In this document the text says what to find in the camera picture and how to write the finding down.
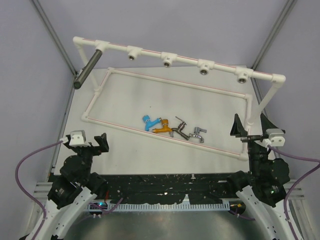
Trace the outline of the dark long-spout faucet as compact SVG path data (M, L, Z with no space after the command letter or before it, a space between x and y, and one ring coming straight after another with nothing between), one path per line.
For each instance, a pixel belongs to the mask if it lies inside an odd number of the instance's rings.
M84 84L84 82L86 81L86 79L88 78L88 76L90 75L90 73L92 72L102 55L103 52L101 50L95 50L95 53L92 55L88 63L82 69L82 72L79 74L79 76L73 83L73 88L75 90L78 90L82 87L82 85Z

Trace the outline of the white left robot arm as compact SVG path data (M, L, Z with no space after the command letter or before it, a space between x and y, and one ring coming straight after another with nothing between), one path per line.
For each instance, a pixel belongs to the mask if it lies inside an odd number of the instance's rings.
M24 240L63 240L94 199L102 199L108 190L107 181L92 172L93 158L109 152L106 133L94 137L97 145L86 140L84 130L72 131L53 145L63 144L74 155L67 157L60 168L60 175L52 182L45 204L26 195L42 209L42 215Z

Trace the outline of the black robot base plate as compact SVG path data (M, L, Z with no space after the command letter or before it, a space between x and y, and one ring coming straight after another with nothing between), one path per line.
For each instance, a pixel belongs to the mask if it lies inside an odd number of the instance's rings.
M252 181L243 171L100 176L107 182L107 192L96 199L133 205L178 205L185 197L192 205L221 203L223 199L235 199L236 192Z

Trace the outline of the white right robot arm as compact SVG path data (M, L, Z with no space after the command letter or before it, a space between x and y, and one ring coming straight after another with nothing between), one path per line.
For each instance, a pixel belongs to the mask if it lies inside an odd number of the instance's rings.
M282 158L270 159L270 152L278 152L285 143L285 130L275 126L263 113L260 114L262 133L250 135L243 127L238 114L230 135L247 144L249 171L234 172L227 177L226 191L238 197L269 240L301 240L300 233L289 207L289 196L294 188L320 167L317 165L300 178L289 190L289 165Z

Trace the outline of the white PVC pipe frame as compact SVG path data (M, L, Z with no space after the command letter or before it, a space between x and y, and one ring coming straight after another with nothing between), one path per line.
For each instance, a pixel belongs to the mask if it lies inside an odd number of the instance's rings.
M83 122L239 161L248 159L247 144L230 141L227 133L229 120L238 114L243 127L251 132L264 108L286 81L282 74L103 40L76 36L73 43L84 66L89 61L84 46L92 46L102 53L108 50L125 52L131 60L139 56L160 59L165 73L174 70L173 62L182 63L175 79L158 73L149 74L147 68L138 72L109 67L102 77L91 72L91 99L81 114ZM170 128L178 120L177 116L186 122L186 126L207 127L209 136L204 143L196 143L182 136L175 138L168 132L145 131L144 115L149 115L151 121L168 119Z

